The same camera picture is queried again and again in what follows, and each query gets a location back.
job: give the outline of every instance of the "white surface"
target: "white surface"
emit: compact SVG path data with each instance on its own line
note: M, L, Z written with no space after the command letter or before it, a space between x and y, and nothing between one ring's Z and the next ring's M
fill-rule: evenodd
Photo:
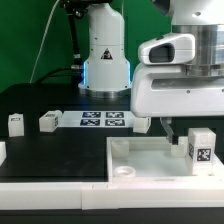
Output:
M124 53L124 19L109 4L89 10L90 55L84 63L84 80L79 88L119 92L131 88L130 64ZM112 59L102 59L109 50Z
M149 60L150 51L164 44L171 44L174 47L174 59L172 62L153 63ZM182 64L194 59L195 56L195 37L191 34L164 35L163 39L153 39L143 43L138 50L139 60L146 65L153 64Z
M60 124L61 118L61 111L48 111L39 119L40 132L54 132Z
M84 117L83 113L101 113L100 117ZM123 113L124 117L106 117L106 113ZM90 125L82 126L81 122L93 121ZM106 126L106 121L110 122L110 126ZM123 126L113 125L114 122L118 122L118 124L124 124ZM134 123L134 115L129 111L65 111L62 120L60 122L59 127L68 127L68 128L127 128L133 127Z
M131 111L136 117L189 117L223 115L222 86L213 88L152 89L155 79L186 76L183 65L146 66L135 70L131 92Z
M129 141L127 158L112 158L112 170L130 166L136 170L136 177L187 176L185 158L171 155L171 144L165 138L120 138Z
M8 129L9 137L24 136L23 114L9 115Z
M5 161L6 156L5 142L0 142L0 166Z
M223 0L172 0L172 25L224 24Z

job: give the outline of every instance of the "green wall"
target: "green wall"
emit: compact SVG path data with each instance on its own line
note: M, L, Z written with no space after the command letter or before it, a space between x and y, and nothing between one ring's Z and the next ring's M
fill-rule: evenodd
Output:
M0 1L0 92L17 83L28 83L45 25L56 0ZM122 0L112 7L121 11ZM170 31L170 20L153 8L149 0L125 0L126 58L132 71L138 64L139 45ZM89 53L88 16L76 21L81 53ZM35 80L46 72L70 65L72 50L64 9L57 8L47 36Z

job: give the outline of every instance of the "white plastic base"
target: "white plastic base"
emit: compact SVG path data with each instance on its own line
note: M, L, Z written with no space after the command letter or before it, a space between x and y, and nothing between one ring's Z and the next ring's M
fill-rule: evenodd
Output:
M129 142L127 157L112 157L114 140ZM224 207L224 166L215 155L213 175L188 176L166 138L108 138L107 159L107 183L1 183L0 209Z

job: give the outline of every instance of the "warning label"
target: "warning label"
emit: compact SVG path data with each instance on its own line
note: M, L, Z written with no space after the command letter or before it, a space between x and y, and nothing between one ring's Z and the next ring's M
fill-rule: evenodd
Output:
M112 55L109 51L109 49L107 48L103 54L103 56L101 57L101 59L105 59L105 60L113 60Z

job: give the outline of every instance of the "black cable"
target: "black cable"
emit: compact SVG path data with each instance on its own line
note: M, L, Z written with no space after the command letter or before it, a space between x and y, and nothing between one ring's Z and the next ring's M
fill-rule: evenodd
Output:
M58 72L62 72L62 71L71 71L71 67L64 67L64 68L57 68L57 69L54 69L53 71L51 72L48 72L46 75L44 75L43 77L41 77L40 79L38 79L35 83L36 84L41 84L45 79L47 78L50 78L50 77L56 77L56 73Z

